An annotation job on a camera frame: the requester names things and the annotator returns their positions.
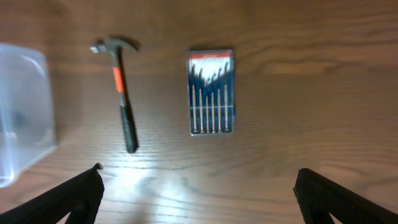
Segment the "blue precision screwdriver set case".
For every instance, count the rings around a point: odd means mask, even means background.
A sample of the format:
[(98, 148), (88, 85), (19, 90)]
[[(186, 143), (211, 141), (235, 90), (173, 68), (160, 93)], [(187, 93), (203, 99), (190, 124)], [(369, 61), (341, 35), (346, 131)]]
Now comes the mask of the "blue precision screwdriver set case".
[(188, 105), (192, 136), (230, 134), (236, 116), (231, 49), (187, 54)]

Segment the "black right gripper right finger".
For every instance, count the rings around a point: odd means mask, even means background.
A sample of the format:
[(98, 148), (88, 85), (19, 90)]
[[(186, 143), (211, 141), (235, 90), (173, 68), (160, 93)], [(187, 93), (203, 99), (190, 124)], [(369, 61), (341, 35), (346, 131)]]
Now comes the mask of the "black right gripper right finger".
[(298, 171), (294, 186), (306, 224), (397, 223), (397, 214), (308, 169)]

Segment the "claw hammer orange black handle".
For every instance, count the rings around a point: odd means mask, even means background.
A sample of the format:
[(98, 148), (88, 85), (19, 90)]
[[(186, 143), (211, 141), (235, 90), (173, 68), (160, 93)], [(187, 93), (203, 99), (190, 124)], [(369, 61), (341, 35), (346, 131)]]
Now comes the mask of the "claw hammer orange black handle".
[(90, 50), (94, 54), (110, 54), (112, 58), (113, 76), (116, 85), (116, 91), (119, 94), (119, 108), (121, 112), (121, 123), (123, 126), (126, 150), (127, 153), (134, 154), (139, 148), (139, 142), (137, 138), (132, 106), (129, 101), (126, 87), (126, 79), (122, 60), (123, 48), (133, 49), (136, 52), (139, 50), (133, 41), (122, 37), (98, 39), (96, 43), (90, 47)]

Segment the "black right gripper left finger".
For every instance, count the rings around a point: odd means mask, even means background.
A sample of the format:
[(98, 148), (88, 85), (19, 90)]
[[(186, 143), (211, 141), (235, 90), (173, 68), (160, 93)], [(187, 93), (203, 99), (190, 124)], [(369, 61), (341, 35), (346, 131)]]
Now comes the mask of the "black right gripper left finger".
[(1, 223), (94, 223), (104, 194), (100, 163), (22, 205), (1, 214)]

